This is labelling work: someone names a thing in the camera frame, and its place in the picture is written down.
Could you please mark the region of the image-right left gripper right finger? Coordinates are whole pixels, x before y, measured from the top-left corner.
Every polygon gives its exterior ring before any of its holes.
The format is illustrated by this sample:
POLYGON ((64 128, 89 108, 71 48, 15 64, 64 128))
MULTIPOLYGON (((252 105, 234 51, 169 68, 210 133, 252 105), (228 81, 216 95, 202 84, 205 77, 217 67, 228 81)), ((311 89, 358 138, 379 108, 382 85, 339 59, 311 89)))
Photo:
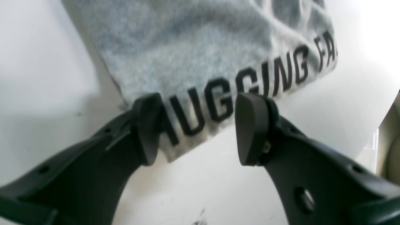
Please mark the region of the image-right left gripper right finger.
POLYGON ((399 186, 303 134, 271 98, 239 93, 238 156, 265 168, 290 225, 398 225, 399 186))

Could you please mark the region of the image-right left gripper left finger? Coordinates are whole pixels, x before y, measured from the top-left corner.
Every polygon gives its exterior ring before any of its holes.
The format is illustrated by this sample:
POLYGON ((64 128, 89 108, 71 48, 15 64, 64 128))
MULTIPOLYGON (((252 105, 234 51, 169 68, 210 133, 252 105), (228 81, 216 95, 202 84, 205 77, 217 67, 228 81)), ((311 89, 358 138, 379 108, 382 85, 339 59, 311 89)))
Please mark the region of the image-right left gripper left finger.
POLYGON ((23 225, 110 225, 132 174, 154 164, 163 102, 138 98, 92 137, 1 187, 0 214, 23 225))

